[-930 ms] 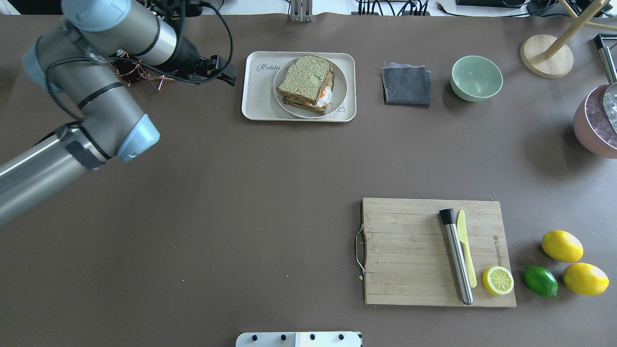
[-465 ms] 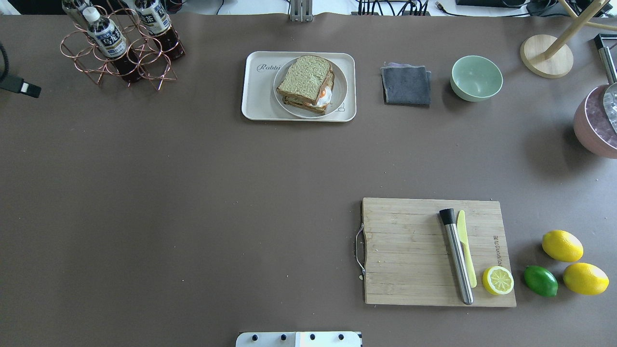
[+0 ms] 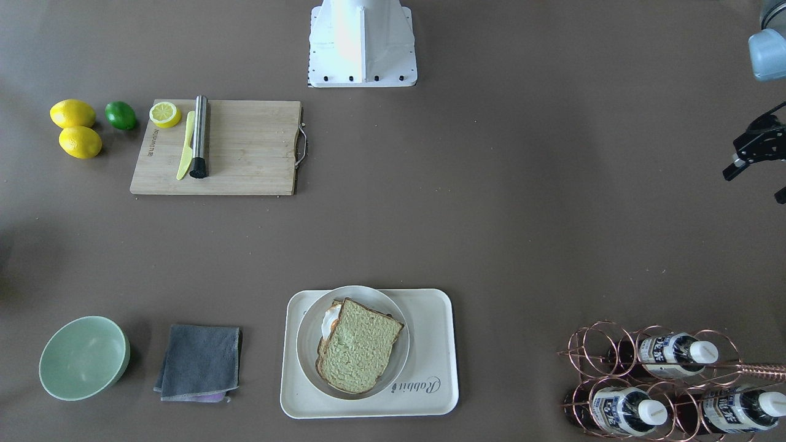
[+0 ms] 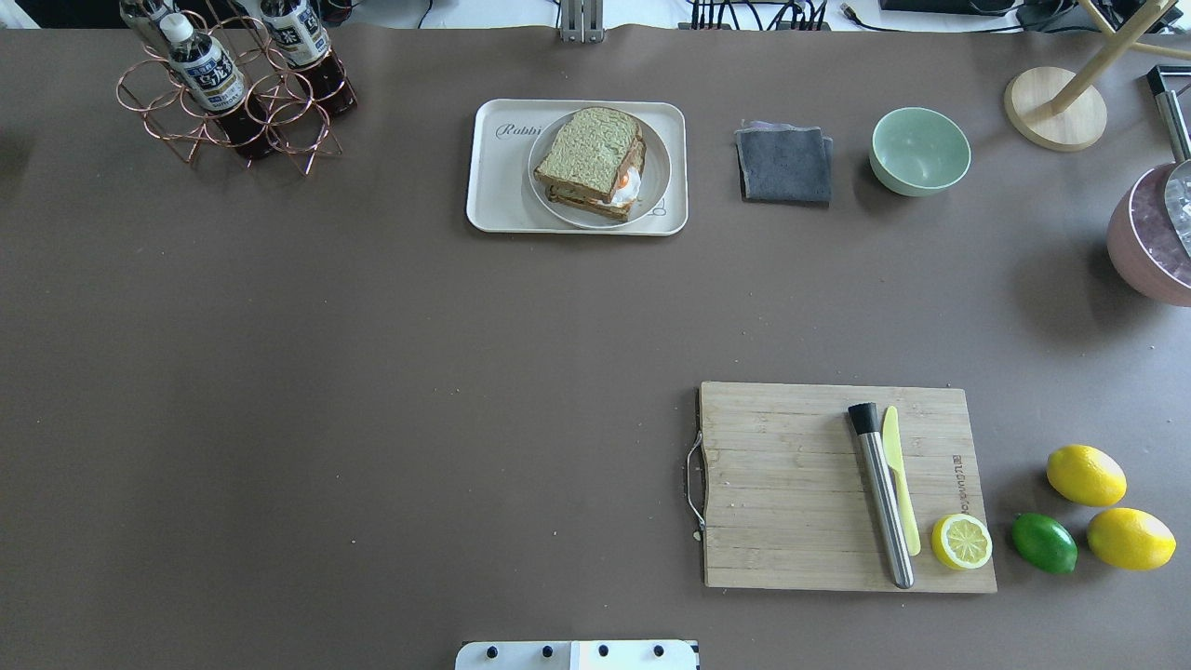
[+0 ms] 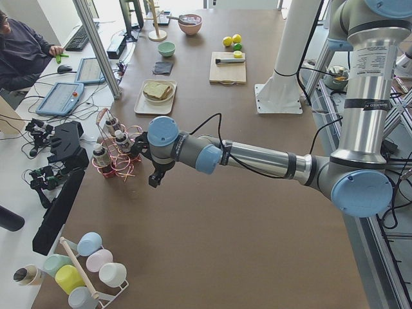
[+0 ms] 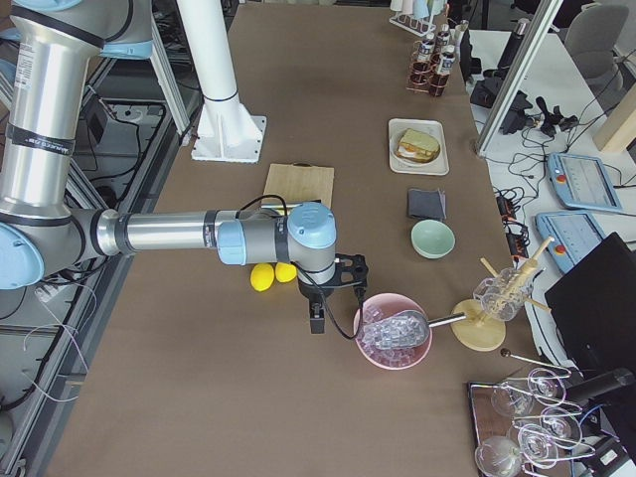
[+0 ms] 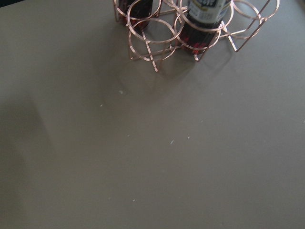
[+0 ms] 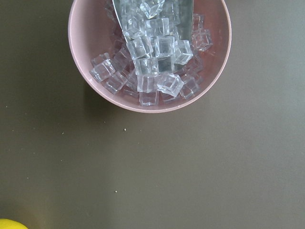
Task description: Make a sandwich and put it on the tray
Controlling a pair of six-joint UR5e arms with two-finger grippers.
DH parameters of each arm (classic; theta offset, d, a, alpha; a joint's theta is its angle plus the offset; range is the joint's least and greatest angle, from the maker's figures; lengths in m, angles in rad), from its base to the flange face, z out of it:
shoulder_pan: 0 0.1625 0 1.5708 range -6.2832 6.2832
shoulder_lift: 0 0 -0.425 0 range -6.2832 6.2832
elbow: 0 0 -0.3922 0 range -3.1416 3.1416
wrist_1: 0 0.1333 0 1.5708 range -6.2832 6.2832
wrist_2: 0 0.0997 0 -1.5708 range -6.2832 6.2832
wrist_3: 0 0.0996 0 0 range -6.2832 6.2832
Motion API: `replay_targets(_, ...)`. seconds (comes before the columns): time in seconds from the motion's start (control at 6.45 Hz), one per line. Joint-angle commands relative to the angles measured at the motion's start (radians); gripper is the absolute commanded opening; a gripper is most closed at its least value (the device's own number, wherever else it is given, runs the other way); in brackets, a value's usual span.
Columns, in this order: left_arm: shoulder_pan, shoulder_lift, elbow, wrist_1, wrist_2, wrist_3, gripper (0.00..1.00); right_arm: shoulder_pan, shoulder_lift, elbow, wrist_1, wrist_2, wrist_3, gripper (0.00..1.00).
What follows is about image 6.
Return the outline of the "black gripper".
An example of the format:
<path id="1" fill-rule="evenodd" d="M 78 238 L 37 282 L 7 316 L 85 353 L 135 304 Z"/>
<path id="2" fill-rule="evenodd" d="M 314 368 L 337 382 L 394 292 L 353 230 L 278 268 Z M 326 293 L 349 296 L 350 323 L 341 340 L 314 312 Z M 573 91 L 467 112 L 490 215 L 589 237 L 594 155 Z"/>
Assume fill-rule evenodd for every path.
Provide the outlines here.
<path id="1" fill-rule="evenodd" d="M 364 306 L 369 268 L 362 254 L 337 253 L 330 268 L 333 274 L 323 283 L 318 282 L 318 271 L 305 270 L 299 264 L 296 265 L 296 269 L 299 290 L 309 302 L 309 324 L 312 334 L 325 333 L 326 301 L 333 291 L 352 288 L 358 300 L 358 308 Z"/>

